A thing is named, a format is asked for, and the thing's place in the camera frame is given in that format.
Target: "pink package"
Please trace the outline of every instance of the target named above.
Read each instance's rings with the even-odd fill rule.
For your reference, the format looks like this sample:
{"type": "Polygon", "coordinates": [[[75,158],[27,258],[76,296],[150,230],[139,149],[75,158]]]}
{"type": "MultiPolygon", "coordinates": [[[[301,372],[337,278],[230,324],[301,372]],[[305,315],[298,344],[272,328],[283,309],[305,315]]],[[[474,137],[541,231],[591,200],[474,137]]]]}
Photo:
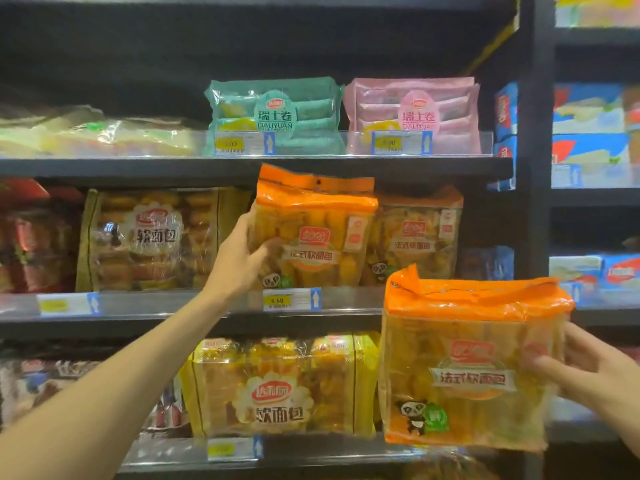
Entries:
{"type": "Polygon", "coordinates": [[[344,90],[349,152],[371,153],[372,131],[431,131],[434,155],[479,155],[472,77],[354,79],[344,90]]]}

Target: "panda logo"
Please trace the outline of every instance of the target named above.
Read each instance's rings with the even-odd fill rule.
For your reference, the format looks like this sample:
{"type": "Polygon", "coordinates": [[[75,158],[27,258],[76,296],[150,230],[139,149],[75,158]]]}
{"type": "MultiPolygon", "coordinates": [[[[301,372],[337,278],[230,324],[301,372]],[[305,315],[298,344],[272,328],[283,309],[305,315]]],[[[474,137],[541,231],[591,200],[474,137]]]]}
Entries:
{"type": "Polygon", "coordinates": [[[420,402],[417,401],[398,401],[396,405],[400,408],[400,414],[405,416],[408,421],[408,431],[417,431],[420,436],[424,434],[424,409],[429,402],[423,399],[420,402]]]}

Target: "light green package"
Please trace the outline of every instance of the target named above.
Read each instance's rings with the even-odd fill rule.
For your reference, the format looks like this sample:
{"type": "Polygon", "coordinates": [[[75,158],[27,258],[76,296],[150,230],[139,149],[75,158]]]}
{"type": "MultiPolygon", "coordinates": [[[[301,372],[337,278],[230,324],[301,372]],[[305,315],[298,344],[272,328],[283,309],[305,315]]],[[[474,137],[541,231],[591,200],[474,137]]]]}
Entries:
{"type": "Polygon", "coordinates": [[[216,156],[215,131],[275,133],[277,155],[341,155],[338,131],[343,86],[331,77],[275,80],[212,80],[206,154],[216,156]]]}

